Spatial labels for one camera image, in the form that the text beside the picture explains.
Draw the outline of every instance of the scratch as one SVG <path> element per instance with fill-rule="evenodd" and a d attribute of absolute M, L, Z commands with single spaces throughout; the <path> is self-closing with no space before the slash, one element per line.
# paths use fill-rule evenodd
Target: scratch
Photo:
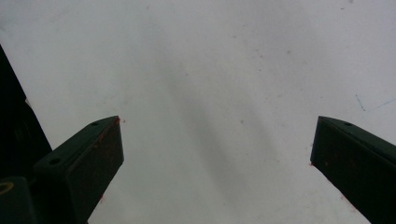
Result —
<path fill-rule="evenodd" d="M 395 101 L 396 101 L 396 99 L 389 100 L 389 101 L 385 102 L 384 104 L 377 106 L 377 107 L 374 108 L 374 109 L 378 109 L 379 107 L 382 107 L 382 106 L 384 106 L 384 105 L 388 105 L 388 104 L 390 104 L 390 103 L 392 103 L 392 102 L 395 102 Z"/>
<path fill-rule="evenodd" d="M 364 108 L 363 104 L 361 103 L 361 99 L 359 98 L 358 94 L 356 94 L 355 97 L 356 97 L 356 99 L 358 100 L 359 105 L 361 106 L 361 109 L 362 109 L 363 111 L 366 111 L 366 109 Z"/>

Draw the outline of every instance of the black object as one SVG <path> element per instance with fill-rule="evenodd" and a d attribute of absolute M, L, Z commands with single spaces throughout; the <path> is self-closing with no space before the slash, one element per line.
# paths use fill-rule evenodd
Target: black object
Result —
<path fill-rule="evenodd" d="M 123 163 L 119 117 L 54 149 L 0 46 L 0 223 L 84 224 Z"/>
<path fill-rule="evenodd" d="M 369 221 L 396 223 L 396 146 L 319 117 L 311 161 Z"/>

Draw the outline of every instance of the white surface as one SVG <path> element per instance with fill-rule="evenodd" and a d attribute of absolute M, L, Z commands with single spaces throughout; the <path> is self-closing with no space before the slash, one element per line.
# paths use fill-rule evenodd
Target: white surface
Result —
<path fill-rule="evenodd" d="M 309 156 L 318 115 L 396 143 L 395 11 L 4 0 L 0 43 L 53 147 L 125 120 L 125 163 L 91 224 L 367 223 Z"/>

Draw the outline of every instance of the scratched white surface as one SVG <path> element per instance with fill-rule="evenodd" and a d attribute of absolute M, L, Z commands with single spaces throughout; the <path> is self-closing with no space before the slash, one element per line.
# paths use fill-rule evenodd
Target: scratched white surface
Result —
<path fill-rule="evenodd" d="M 393 0 L 0 2 L 53 147 L 120 115 L 105 223 L 368 223 L 309 156 L 318 115 L 395 144 Z"/>

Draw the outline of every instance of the scratch mark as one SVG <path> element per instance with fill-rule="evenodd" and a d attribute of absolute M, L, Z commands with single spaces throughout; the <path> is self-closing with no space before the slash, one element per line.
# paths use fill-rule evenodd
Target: scratch mark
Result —
<path fill-rule="evenodd" d="M 388 105 L 388 104 L 390 104 L 390 103 L 392 103 L 392 102 L 395 102 L 395 101 L 396 101 L 396 99 L 389 100 L 389 101 L 385 102 L 384 104 L 377 106 L 376 108 L 374 108 L 374 110 L 376 110 L 376 109 L 378 109 L 379 107 L 382 107 L 382 106 L 384 106 L 384 105 Z"/>
<path fill-rule="evenodd" d="M 355 97 L 356 97 L 356 99 L 358 100 L 359 105 L 361 106 L 361 109 L 362 109 L 363 111 L 366 111 L 366 109 L 364 108 L 363 104 L 361 103 L 361 99 L 359 98 L 358 94 L 356 94 Z"/>

